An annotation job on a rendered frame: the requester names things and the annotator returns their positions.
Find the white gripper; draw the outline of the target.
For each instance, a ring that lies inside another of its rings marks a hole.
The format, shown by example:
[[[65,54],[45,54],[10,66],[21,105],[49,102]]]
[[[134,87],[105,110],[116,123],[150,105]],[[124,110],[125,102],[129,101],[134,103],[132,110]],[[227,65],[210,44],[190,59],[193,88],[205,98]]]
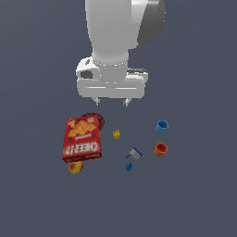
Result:
[[[97,97],[127,98],[123,106],[128,106],[132,98],[144,96],[148,72],[145,69],[129,69],[126,62],[108,67],[86,57],[76,68],[77,89],[82,97],[92,97],[97,106]]]

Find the dark red round can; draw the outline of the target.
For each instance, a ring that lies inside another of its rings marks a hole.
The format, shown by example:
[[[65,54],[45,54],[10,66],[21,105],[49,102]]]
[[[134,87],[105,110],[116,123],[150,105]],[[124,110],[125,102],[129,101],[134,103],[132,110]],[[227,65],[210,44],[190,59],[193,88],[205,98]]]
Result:
[[[84,114],[82,116],[83,117],[97,116],[98,128],[99,128],[99,130],[103,129],[103,127],[105,125],[105,120],[104,120],[104,118],[100,114],[91,112],[91,113],[86,113],[86,114]]]

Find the red Cheez-It cracker box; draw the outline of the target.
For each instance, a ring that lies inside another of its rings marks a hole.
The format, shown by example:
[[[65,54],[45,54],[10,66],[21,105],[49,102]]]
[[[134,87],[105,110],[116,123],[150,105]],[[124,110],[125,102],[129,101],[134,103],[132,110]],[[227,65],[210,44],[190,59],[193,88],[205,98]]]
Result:
[[[68,118],[62,159],[66,163],[97,159],[102,156],[97,116]]]

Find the blue plastic cup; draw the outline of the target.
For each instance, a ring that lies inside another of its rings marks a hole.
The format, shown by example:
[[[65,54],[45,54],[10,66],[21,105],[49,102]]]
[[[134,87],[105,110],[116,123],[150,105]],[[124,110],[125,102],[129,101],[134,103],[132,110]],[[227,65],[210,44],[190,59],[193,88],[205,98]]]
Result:
[[[156,125],[156,131],[158,133],[163,133],[168,127],[168,123],[165,120],[159,120]]]

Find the grey blue small padlock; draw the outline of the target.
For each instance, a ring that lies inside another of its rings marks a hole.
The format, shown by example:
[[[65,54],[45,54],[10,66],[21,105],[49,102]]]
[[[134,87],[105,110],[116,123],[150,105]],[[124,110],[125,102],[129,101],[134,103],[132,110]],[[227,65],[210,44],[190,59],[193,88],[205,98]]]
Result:
[[[139,152],[136,148],[132,148],[127,157],[129,156],[132,156],[135,160],[137,160],[142,156],[142,153]]]

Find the orange plastic cup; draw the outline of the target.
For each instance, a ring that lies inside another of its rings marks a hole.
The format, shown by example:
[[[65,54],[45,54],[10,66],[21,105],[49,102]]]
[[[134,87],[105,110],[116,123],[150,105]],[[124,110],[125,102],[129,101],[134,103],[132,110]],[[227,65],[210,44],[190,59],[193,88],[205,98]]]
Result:
[[[163,156],[168,151],[168,147],[164,143],[158,143],[155,148],[157,156]]]

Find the yellow orange cup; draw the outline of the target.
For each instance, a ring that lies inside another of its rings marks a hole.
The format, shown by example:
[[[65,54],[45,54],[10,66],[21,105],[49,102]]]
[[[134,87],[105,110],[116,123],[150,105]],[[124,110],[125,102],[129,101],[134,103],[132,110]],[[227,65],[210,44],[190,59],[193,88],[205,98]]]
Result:
[[[83,163],[81,161],[78,162],[71,162],[69,164],[69,171],[72,174],[78,174],[79,172],[81,172],[83,169]]]

